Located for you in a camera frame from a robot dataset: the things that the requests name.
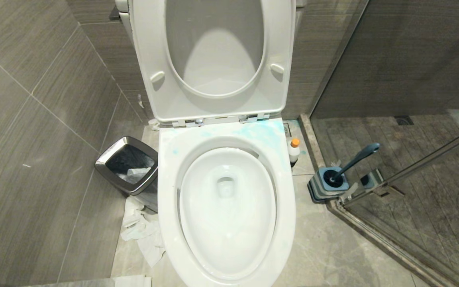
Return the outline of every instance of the trash can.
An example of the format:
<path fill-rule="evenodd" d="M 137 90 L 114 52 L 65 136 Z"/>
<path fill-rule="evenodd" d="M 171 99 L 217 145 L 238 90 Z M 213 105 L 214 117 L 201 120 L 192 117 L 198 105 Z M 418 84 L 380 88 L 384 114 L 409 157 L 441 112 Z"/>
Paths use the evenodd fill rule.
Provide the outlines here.
<path fill-rule="evenodd" d="M 158 160 L 157 151 L 140 140 L 124 136 L 98 158 L 95 169 L 116 188 L 158 212 Z"/>

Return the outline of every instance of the white toilet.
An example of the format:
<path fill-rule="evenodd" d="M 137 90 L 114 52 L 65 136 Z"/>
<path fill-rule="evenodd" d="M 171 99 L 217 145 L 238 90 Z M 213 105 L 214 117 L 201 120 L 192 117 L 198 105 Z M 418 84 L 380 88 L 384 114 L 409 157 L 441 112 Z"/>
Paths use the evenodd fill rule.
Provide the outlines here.
<path fill-rule="evenodd" d="M 133 0 L 124 16 L 165 127 L 158 205 L 173 267 L 190 287 L 273 285 L 295 233 L 279 115 L 295 1 Z"/>

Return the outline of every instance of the toilet brush handle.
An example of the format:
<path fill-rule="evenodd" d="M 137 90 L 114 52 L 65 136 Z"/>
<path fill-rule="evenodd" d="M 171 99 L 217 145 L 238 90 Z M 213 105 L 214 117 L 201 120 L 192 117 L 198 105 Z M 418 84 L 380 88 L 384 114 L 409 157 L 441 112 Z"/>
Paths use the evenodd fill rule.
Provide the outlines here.
<path fill-rule="evenodd" d="M 335 181 L 335 179 L 339 178 L 345 171 L 353 167 L 359 161 L 376 153 L 377 151 L 379 151 L 379 149 L 380 149 L 380 143 L 378 142 L 368 145 L 367 147 L 362 149 L 362 151 L 360 151 L 357 155 L 355 155 L 355 157 L 350 162 L 348 162 L 348 164 L 346 164 L 345 167 L 343 167 L 343 169 L 341 169 L 335 176 L 331 177 L 330 181 Z"/>

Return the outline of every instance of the crumpled tissue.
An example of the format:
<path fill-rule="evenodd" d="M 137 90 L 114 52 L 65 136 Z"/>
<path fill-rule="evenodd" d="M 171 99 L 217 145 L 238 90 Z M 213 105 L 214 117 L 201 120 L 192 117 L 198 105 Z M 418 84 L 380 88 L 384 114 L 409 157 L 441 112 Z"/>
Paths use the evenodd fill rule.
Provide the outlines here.
<path fill-rule="evenodd" d="M 150 125 L 152 131 L 159 131 L 161 127 L 161 123 L 156 118 L 149 120 L 148 125 Z"/>
<path fill-rule="evenodd" d="M 158 221 L 148 221 L 143 216 L 144 205 L 132 196 L 125 202 L 123 226 L 126 227 L 120 236 L 125 241 L 135 240 L 139 250 L 150 267 L 155 266 L 166 251 L 162 242 Z"/>

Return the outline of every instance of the cleaning bottle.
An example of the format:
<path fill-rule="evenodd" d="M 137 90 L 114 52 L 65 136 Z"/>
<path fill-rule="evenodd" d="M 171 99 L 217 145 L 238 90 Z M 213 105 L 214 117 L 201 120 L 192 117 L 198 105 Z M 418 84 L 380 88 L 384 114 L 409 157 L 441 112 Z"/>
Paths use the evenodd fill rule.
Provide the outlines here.
<path fill-rule="evenodd" d="M 298 155 L 300 154 L 298 145 L 300 145 L 300 140 L 298 138 L 292 138 L 292 140 L 288 142 L 288 155 L 290 156 L 291 167 L 297 163 Z"/>

